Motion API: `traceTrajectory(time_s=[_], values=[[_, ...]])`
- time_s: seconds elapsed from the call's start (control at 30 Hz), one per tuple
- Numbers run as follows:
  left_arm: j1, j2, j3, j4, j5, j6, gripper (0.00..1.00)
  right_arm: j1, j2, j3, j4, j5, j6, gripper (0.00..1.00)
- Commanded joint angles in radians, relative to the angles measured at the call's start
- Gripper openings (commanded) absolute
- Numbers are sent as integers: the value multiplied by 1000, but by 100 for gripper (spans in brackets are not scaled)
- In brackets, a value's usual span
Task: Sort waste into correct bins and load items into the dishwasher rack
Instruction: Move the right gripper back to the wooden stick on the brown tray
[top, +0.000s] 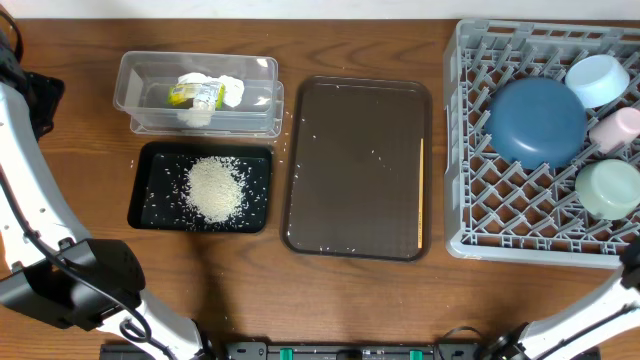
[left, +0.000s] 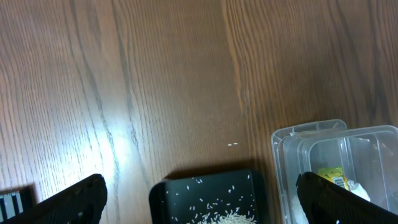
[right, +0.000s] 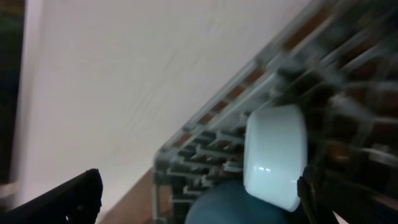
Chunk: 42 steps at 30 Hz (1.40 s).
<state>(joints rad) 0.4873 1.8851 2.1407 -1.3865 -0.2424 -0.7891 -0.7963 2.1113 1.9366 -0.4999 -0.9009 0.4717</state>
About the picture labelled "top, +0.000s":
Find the wooden chopstick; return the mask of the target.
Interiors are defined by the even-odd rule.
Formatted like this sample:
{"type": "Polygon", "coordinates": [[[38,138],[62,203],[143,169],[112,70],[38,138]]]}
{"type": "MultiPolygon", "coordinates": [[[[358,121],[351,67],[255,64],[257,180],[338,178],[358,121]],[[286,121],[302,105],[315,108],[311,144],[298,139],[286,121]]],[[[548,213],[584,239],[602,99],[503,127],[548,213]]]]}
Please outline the wooden chopstick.
{"type": "Polygon", "coordinates": [[[418,183],[418,239],[417,248],[423,248],[423,209],[424,209],[424,138],[420,139],[418,183]]]}

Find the pile of white rice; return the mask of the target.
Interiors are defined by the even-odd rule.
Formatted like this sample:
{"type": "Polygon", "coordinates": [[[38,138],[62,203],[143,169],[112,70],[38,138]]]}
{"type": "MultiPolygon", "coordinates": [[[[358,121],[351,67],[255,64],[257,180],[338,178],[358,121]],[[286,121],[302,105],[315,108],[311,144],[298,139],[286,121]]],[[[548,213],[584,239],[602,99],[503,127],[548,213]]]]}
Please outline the pile of white rice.
{"type": "Polygon", "coordinates": [[[257,233],[265,226],[270,161],[262,157],[158,154],[138,223],[190,232],[257,233]]]}

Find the yellow snack wrapper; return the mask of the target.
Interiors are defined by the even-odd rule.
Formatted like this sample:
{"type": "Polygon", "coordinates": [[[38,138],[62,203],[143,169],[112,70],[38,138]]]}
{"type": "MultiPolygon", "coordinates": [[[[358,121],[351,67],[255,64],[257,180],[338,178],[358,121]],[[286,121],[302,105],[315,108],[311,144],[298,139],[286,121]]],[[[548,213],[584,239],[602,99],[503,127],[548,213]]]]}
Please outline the yellow snack wrapper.
{"type": "Polygon", "coordinates": [[[225,85],[217,81],[178,84],[170,88],[167,101],[174,106],[191,102],[193,109],[214,111],[221,107],[225,91],[225,85]]]}

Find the white napkin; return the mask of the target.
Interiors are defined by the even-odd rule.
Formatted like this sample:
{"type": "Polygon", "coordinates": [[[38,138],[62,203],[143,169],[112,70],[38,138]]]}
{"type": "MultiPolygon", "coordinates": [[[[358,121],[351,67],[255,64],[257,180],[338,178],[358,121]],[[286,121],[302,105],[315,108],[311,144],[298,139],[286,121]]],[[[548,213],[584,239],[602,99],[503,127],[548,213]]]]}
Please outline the white napkin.
{"type": "Polygon", "coordinates": [[[220,82],[226,87],[221,107],[214,111],[206,111],[193,109],[191,102],[178,106],[171,105],[173,107],[184,109],[184,112],[178,114],[178,119],[180,121],[184,122],[189,127],[204,127],[211,123],[213,115],[218,110],[221,110],[224,106],[235,108],[241,103],[245,90],[244,82],[231,76],[222,75],[220,77],[214,78],[203,73],[191,72],[180,76],[176,85],[185,83],[203,84],[214,81],[220,82]]]}

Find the dark blue plate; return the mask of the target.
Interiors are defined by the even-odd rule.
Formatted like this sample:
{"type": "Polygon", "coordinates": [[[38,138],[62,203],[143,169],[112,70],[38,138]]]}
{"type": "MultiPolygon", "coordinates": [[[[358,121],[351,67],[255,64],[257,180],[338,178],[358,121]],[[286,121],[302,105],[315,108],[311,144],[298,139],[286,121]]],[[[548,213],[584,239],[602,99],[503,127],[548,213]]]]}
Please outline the dark blue plate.
{"type": "Polygon", "coordinates": [[[542,77],[513,81],[497,93],[484,125],[490,145],[508,163],[524,169],[569,164],[584,143],[586,110],[564,84],[542,77]]]}

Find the green bowl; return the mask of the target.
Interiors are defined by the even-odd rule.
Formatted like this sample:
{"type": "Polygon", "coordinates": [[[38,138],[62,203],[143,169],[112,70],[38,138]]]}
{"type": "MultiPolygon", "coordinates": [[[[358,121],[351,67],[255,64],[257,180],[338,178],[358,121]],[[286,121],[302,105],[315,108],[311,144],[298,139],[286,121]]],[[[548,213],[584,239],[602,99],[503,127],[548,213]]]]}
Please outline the green bowl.
{"type": "Polygon", "coordinates": [[[598,161],[579,172],[575,192],[589,213],[619,220],[639,205],[639,171],[618,159],[598,161]]]}

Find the light blue bowl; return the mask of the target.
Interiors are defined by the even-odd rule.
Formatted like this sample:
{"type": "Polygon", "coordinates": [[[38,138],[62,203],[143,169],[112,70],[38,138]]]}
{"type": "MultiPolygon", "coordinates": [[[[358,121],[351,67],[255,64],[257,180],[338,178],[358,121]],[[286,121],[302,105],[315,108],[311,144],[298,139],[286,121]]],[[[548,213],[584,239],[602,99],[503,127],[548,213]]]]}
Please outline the light blue bowl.
{"type": "Polygon", "coordinates": [[[593,55],[573,65],[565,76],[565,85],[585,108],[606,105],[618,98],[630,83],[630,75],[613,56],[593,55]]]}

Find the pink cup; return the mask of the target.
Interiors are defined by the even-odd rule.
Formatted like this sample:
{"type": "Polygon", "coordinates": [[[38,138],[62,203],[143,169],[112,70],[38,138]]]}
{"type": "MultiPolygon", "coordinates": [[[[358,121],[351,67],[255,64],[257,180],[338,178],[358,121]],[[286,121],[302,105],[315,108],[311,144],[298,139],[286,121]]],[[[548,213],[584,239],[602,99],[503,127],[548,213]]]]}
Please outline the pink cup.
{"type": "Polygon", "coordinates": [[[599,121],[590,131],[592,144],[599,146],[602,153],[610,153],[630,144],[640,133],[639,110],[625,107],[599,121]]]}

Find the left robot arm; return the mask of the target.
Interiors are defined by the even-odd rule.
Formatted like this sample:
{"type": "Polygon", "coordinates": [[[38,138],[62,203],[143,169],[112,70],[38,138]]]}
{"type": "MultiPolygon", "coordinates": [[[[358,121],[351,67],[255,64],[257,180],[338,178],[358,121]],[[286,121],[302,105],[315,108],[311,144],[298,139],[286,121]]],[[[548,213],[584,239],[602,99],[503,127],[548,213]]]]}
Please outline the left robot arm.
{"type": "Polygon", "coordinates": [[[38,141],[53,128],[62,80],[26,72],[21,33],[1,37],[1,239],[11,273],[4,307],[55,328],[116,335],[131,356],[211,359],[197,324],[146,288],[141,265],[114,239],[96,239],[62,196],[38,141]]]}

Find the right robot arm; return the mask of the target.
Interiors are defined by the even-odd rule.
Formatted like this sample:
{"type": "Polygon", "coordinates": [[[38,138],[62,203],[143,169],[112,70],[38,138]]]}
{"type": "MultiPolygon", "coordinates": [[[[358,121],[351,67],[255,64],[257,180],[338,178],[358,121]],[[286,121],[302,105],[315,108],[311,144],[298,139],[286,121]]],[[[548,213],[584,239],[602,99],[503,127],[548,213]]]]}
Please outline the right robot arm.
{"type": "Polygon", "coordinates": [[[549,318],[525,323],[478,354],[480,359],[573,359],[639,326],[639,244],[594,292],[549,318]]]}

